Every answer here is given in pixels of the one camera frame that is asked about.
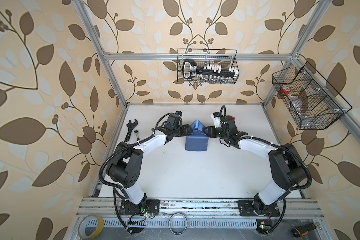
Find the light blue wrapping paper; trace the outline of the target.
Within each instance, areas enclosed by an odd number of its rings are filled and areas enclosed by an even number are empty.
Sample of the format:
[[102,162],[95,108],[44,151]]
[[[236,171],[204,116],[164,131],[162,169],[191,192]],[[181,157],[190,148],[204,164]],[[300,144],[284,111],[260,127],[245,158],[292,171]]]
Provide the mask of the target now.
[[186,137],[185,150],[186,151],[207,151],[209,137],[204,132],[205,126],[199,121],[195,120],[191,124],[191,134]]

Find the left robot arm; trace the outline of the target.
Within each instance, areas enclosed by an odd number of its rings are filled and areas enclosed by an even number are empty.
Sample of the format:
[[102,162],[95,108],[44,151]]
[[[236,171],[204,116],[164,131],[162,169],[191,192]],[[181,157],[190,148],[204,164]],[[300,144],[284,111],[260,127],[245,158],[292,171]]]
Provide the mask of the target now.
[[183,124],[182,112],[167,113],[152,129],[152,134],[133,144],[120,142],[99,169],[99,181],[113,188],[114,196],[124,201],[126,213],[131,215],[148,212],[147,195],[138,184],[144,155],[164,146],[175,137],[188,137],[192,128]]

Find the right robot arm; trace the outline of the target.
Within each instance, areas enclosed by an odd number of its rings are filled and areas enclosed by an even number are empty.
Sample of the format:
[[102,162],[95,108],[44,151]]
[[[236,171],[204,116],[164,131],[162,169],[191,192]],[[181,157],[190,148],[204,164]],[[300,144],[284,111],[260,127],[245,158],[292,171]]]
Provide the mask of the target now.
[[227,147],[249,151],[270,163],[272,180],[254,196],[250,207],[256,215],[264,216],[291,192],[311,186],[311,172],[292,144],[276,145],[238,131],[235,118],[229,115],[215,112],[211,118],[214,125],[204,128],[209,138],[218,138]]

